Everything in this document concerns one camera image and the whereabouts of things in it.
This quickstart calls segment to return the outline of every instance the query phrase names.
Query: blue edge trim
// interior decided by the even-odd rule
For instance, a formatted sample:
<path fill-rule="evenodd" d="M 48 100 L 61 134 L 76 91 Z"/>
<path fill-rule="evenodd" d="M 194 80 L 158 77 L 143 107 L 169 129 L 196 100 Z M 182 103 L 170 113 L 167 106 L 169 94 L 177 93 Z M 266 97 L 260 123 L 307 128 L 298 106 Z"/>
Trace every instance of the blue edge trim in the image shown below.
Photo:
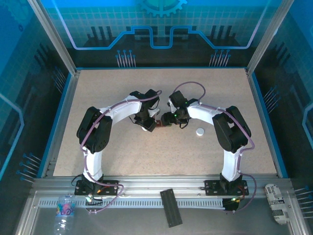
<path fill-rule="evenodd" d="M 287 174 L 287 171 L 286 171 L 286 168 L 285 168 L 283 157 L 282 157 L 282 154 L 281 154 L 281 152 L 279 150 L 277 139 L 275 137 L 272 124 L 271 124 L 271 122 L 269 120 L 269 115 L 268 115 L 268 112 L 266 110 L 264 100 L 261 98 L 262 97 L 261 89 L 259 87 L 259 84 L 258 84 L 258 81 L 256 79 L 256 76 L 255 76 L 254 72 L 252 73 L 252 79 L 253 79 L 253 83 L 255 85 L 256 92 L 258 94 L 258 97 L 259 97 L 259 100 L 260 100 L 260 103 L 261 103 L 261 107 L 262 107 L 262 110 L 263 110 L 263 113 L 264 113 L 266 124 L 268 126 L 269 135 L 270 135 L 270 138 L 271 138 L 271 140 L 273 142 L 274 150 L 275 150 L 277 161 L 278 161 L 278 165 L 276 167 L 279 167 L 280 171 L 282 172 L 283 178 L 288 178 L 288 174 Z"/>
<path fill-rule="evenodd" d="M 115 69 L 115 68 L 78 68 L 78 69 L 80 69 L 80 70 L 100 70 L 100 69 L 101 70 L 107 70 L 107 69 Z M 52 129 L 51 129 L 51 133 L 50 133 L 50 136 L 49 136 L 46 148 L 45 148 L 44 156 L 43 156 L 41 165 L 40 165 L 39 170 L 38 170 L 38 174 L 37 174 L 38 178 L 40 178 L 40 176 L 44 170 L 45 162 L 46 162 L 47 157 L 48 157 L 48 152 L 49 152 L 49 149 L 50 149 L 51 144 L 52 144 L 52 139 L 53 139 L 53 136 L 55 134 L 55 129 L 56 129 L 57 123 L 60 119 L 61 109 L 63 107 L 64 99 L 65 99 L 65 96 L 66 96 L 66 93 L 68 90 L 68 86 L 69 86 L 69 82 L 71 79 L 72 79 L 72 76 L 69 74 L 68 78 L 67 78 L 67 82 L 66 82 L 65 87 L 64 87 L 65 92 L 63 92 L 63 94 L 62 94 L 60 104 L 59 104 L 57 113 L 55 115 L 54 123 L 53 123 Z M 283 178 L 288 178 L 285 164 L 284 164 L 281 152 L 280 152 L 279 147 L 278 147 L 278 143 L 277 143 L 277 140 L 276 140 L 276 137 L 274 134 L 272 124 L 269 120 L 269 116 L 268 116 L 268 112 L 267 112 L 266 107 L 265 107 L 265 103 L 264 103 L 263 99 L 261 99 L 262 94 L 261 94 L 261 90 L 260 90 L 258 81 L 257 81 L 256 76 L 255 76 L 255 73 L 252 74 L 252 79 L 253 79 L 253 83 L 255 85 L 256 92 L 257 92 L 257 95 L 258 95 L 260 103 L 261 103 L 261 107 L 262 107 L 262 110 L 264 113 L 265 121 L 266 121 L 266 124 L 267 124 L 268 129 L 269 129 L 269 134 L 270 134 L 271 140 L 273 142 L 274 150 L 275 150 L 277 161 L 278 161 L 278 165 L 276 167 L 279 167 L 279 169 L 281 170 Z"/>
<path fill-rule="evenodd" d="M 47 160 L 48 152 L 49 152 L 49 149 L 50 149 L 51 144 L 52 144 L 52 139 L 53 139 L 53 136 L 55 134 L 55 129 L 56 129 L 58 121 L 60 119 L 60 114 L 61 114 L 61 110 L 62 110 L 62 107 L 63 107 L 63 104 L 64 104 L 64 99 L 65 99 L 65 96 L 66 96 L 66 94 L 68 92 L 68 86 L 69 86 L 69 83 L 70 83 L 71 79 L 72 79 L 72 76 L 69 73 L 68 76 L 67 76 L 67 81 L 66 81 L 64 89 L 63 89 L 63 93 L 62 93 L 61 99 L 60 99 L 58 110 L 57 110 L 57 113 L 56 113 L 55 118 L 54 118 L 52 129 L 51 129 L 51 132 L 50 132 L 50 135 L 49 135 L 49 139 L 48 139 L 47 145 L 45 147 L 45 152 L 44 152 L 44 155 L 43 155 L 43 159 L 42 159 L 41 164 L 40 164 L 39 169 L 38 169 L 37 178 L 41 178 L 41 174 L 44 171 L 45 162 Z"/>

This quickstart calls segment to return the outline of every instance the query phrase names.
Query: gear logo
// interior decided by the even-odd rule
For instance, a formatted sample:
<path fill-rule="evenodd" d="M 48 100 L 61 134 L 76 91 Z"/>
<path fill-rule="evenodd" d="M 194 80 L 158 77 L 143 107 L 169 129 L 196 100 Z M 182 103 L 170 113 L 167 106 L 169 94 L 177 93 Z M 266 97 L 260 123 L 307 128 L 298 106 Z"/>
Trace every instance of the gear logo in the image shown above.
<path fill-rule="evenodd" d="M 154 17 L 164 15 L 170 16 L 175 14 L 176 10 L 181 10 L 182 5 L 187 4 L 187 0 L 140 0 L 139 5 L 142 10 L 146 10 L 147 14 L 152 14 Z"/>
<path fill-rule="evenodd" d="M 6 6 L 18 23 L 23 23 L 29 16 L 27 0 L 0 0 L 0 6 Z"/>

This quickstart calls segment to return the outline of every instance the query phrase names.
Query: enclosure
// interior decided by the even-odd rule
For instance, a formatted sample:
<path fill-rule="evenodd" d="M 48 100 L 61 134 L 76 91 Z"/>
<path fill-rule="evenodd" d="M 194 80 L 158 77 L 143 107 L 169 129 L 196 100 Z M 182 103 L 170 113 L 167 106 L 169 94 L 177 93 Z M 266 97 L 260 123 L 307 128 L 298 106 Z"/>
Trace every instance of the enclosure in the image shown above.
<path fill-rule="evenodd" d="M 1 234 L 53 234 L 57 198 L 84 171 L 76 132 L 89 107 L 162 90 L 160 120 L 187 81 L 205 86 L 204 104 L 234 105 L 247 122 L 255 149 L 241 171 L 256 178 L 252 203 L 234 215 L 204 206 L 230 198 L 201 190 L 224 165 L 212 125 L 150 133 L 130 116 L 112 128 L 101 163 L 123 194 L 97 215 L 77 197 L 73 233 L 312 234 L 312 15 L 310 0 L 0 0 Z M 194 84 L 180 91 L 202 95 Z M 255 189 L 244 180 L 241 207 Z M 267 184 L 281 189 L 288 225 L 274 221 Z M 160 197 L 169 188 L 183 219 L 170 229 Z"/>

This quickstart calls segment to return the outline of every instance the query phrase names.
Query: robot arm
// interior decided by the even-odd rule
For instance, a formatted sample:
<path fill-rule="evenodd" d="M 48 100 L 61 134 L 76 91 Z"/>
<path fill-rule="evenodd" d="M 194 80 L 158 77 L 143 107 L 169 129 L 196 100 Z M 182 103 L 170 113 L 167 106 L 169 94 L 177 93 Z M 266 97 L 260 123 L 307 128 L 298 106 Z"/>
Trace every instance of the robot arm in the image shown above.
<path fill-rule="evenodd" d="M 102 152 L 109 142 L 110 132 L 113 125 L 122 119 L 135 114 L 134 119 L 136 124 L 150 132 L 154 130 L 156 122 L 152 116 L 159 112 L 159 109 L 156 108 L 159 97 L 144 102 L 140 102 L 139 99 L 150 98 L 156 94 L 157 93 L 153 90 L 149 90 L 146 94 L 133 92 L 124 100 L 138 99 L 138 101 L 125 102 L 112 109 L 110 107 L 101 109 L 90 107 L 86 111 L 76 134 L 79 138 L 80 144 L 95 120 L 105 111 L 109 110 L 100 120 L 98 127 L 92 131 L 84 146 L 84 150 L 87 150 L 87 168 L 93 179 L 98 181 L 103 175 L 101 169 Z M 85 168 L 83 175 L 87 180 L 93 182 L 88 176 Z"/>
<path fill-rule="evenodd" d="M 240 151 L 247 145 L 248 140 L 238 126 L 234 124 L 230 127 L 233 121 L 221 111 L 222 109 L 212 109 L 210 106 L 199 104 L 196 99 L 188 101 L 180 91 L 170 95 L 168 105 L 171 107 L 171 112 L 162 116 L 162 125 L 170 125 L 170 123 L 187 125 L 191 118 L 214 125 L 219 144 L 224 149 L 222 176 L 228 182 L 238 179 L 240 177 L 238 172 Z M 238 108 L 231 106 L 226 111 L 234 116 L 251 136 L 251 132 Z"/>

